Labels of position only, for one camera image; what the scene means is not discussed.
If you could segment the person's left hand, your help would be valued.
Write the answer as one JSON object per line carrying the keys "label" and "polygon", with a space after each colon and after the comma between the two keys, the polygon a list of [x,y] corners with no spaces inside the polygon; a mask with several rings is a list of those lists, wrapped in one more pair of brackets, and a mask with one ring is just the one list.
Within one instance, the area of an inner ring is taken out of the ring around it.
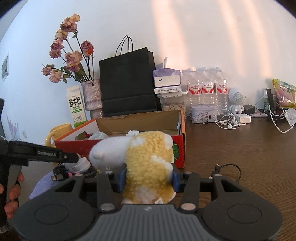
{"label": "person's left hand", "polygon": [[14,187],[9,191],[10,201],[4,207],[4,211],[8,219],[12,219],[14,217],[15,212],[19,207],[18,198],[21,195],[20,182],[23,182],[24,180],[25,180],[25,177],[22,174],[22,172],[20,172]]}

